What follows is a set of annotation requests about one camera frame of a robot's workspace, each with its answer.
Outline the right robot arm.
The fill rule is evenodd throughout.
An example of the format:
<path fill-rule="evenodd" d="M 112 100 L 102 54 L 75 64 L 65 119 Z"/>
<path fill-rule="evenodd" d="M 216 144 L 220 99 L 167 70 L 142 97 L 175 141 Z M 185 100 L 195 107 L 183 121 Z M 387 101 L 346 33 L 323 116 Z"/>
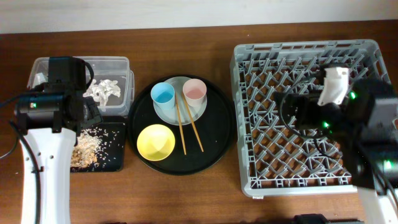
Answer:
<path fill-rule="evenodd" d="M 397 93 L 377 78 L 349 82 L 326 65 L 274 94 L 280 122 L 303 139 L 339 144 L 369 223 L 397 223 Z"/>

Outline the yellow bowl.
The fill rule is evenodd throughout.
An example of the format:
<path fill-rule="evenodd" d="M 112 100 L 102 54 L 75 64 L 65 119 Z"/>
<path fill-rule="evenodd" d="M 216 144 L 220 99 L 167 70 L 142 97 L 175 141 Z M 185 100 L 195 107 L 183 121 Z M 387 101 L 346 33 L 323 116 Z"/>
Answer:
<path fill-rule="evenodd" d="M 175 136 L 170 128 L 152 124 L 139 133 L 136 144 L 143 158 L 148 161 L 161 161 L 173 152 Z"/>

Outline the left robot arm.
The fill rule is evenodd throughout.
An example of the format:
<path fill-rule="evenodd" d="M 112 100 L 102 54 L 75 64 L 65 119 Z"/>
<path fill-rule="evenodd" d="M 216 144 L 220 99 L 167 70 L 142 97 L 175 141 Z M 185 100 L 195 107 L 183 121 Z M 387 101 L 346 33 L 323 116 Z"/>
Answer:
<path fill-rule="evenodd" d="M 70 222 L 70 164 L 80 133 L 102 122 L 84 93 L 94 78 L 76 57 L 50 57 L 47 76 L 18 98 L 10 123 L 22 147 L 22 223 Z"/>

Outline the white tissue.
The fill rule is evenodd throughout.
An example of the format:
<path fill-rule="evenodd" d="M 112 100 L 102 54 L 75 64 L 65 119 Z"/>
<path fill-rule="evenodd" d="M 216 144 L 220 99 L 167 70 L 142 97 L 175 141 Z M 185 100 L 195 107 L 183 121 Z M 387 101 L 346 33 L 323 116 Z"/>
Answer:
<path fill-rule="evenodd" d="M 92 84 L 83 94 L 84 97 L 92 97 L 100 106 L 106 106 L 111 95 L 118 98 L 121 96 L 121 89 L 117 80 L 101 80 L 96 84 L 96 80 L 93 79 Z"/>

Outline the food scraps and rice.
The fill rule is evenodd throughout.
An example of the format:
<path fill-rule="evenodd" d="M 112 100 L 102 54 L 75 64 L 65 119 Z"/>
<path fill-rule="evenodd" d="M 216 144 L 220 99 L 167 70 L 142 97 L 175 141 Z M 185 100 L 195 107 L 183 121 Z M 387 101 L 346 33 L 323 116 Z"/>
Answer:
<path fill-rule="evenodd" d="M 77 145 L 72 152 L 70 168 L 78 171 L 89 168 L 94 171 L 96 168 L 105 168 L 110 165 L 116 157 L 111 155 L 112 146 L 117 146 L 116 138 L 118 131 L 106 128 L 84 129 L 77 137 Z"/>

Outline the wooden chopstick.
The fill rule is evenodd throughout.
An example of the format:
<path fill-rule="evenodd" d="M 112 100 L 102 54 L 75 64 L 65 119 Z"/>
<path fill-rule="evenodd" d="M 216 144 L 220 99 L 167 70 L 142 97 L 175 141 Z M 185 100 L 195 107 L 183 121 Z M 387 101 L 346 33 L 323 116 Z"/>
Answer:
<path fill-rule="evenodd" d="M 178 119 L 178 126 L 179 126 L 179 130 L 180 130 L 180 137 L 181 137 L 182 146 L 183 146 L 183 153 L 186 156 L 187 151 L 186 151 L 185 139 L 184 139 L 184 135 L 183 135 L 183 127 L 182 127 L 182 122 L 181 122 L 181 117 L 180 117 L 180 108 L 179 108 L 179 104 L 178 104 L 177 94 L 175 94 L 175 106 L 176 106 L 176 111 L 177 111 L 177 119 Z"/>
<path fill-rule="evenodd" d="M 183 91 L 182 91 L 182 100 L 183 100 L 185 109 L 186 109 L 186 111 L 187 111 L 188 117 L 190 118 L 191 125 L 192 125 L 193 131 L 194 131 L 194 133 L 195 133 L 195 136 L 196 136 L 196 138 L 197 138 L 198 144 L 199 144 L 199 146 L 200 146 L 201 152 L 204 152 L 204 149 L 203 149 L 203 146 L 202 146 L 202 143 L 201 143 L 200 136 L 199 136 L 199 134 L 198 134 L 198 131 L 197 131 L 195 122 L 194 122 L 194 120 L 193 120 L 193 118 L 192 118 L 192 115 L 191 115 L 191 112 L 190 112 L 190 109 L 189 109 L 189 105 L 188 105 L 188 103 L 187 103 L 187 101 L 186 101 L 186 99 L 185 99 L 185 95 L 183 94 Z"/>

